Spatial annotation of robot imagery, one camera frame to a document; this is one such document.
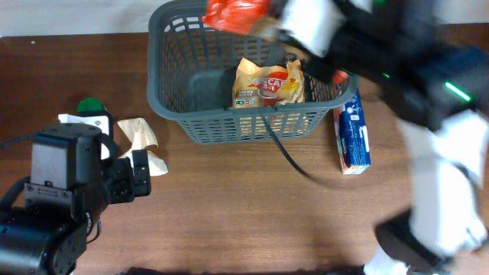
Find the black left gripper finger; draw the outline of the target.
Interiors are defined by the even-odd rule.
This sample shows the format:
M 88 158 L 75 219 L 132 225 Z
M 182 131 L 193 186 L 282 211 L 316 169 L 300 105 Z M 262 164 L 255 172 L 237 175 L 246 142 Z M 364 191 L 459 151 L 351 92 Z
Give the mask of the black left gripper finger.
M 151 194 L 151 176 L 147 150 L 133 150 L 134 196 L 149 196 Z
M 83 123 L 99 128 L 104 134 L 113 137 L 113 119 L 106 110 L 78 112 L 76 115 L 59 114 L 61 123 Z

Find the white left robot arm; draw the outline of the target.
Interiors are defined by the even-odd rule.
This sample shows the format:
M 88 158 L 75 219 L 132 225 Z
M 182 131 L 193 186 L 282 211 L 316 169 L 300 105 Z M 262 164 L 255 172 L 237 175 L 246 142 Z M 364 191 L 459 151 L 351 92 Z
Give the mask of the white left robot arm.
M 131 164 L 99 127 L 58 123 L 35 133 L 30 175 L 1 200 L 1 272 L 72 273 L 101 214 L 131 191 Z

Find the orange biscuit packet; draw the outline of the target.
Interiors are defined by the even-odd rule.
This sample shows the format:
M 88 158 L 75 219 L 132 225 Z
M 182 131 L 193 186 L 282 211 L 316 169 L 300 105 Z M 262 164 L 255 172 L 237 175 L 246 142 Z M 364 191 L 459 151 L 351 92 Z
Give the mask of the orange biscuit packet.
M 247 35 L 268 15 L 271 0 L 208 0 L 202 21 L 220 31 Z

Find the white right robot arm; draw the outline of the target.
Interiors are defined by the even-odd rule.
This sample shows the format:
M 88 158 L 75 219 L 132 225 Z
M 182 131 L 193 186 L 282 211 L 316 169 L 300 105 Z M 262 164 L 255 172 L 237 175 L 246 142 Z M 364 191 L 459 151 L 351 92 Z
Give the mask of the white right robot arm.
M 488 55 L 442 41 L 432 1 L 171 1 L 150 17 L 147 99 L 201 144 L 308 134 L 379 85 L 411 156 L 413 202 L 374 257 L 334 274 L 443 274 L 488 240 L 478 214 Z

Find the yellow coffee sachet bag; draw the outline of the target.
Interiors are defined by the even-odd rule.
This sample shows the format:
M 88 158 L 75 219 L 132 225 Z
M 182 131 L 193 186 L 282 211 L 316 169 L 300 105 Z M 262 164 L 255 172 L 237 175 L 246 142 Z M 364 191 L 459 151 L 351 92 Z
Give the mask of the yellow coffee sachet bag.
M 288 61 L 286 66 L 257 66 L 241 59 L 232 87 L 233 108 L 304 103 L 305 78 L 299 60 Z

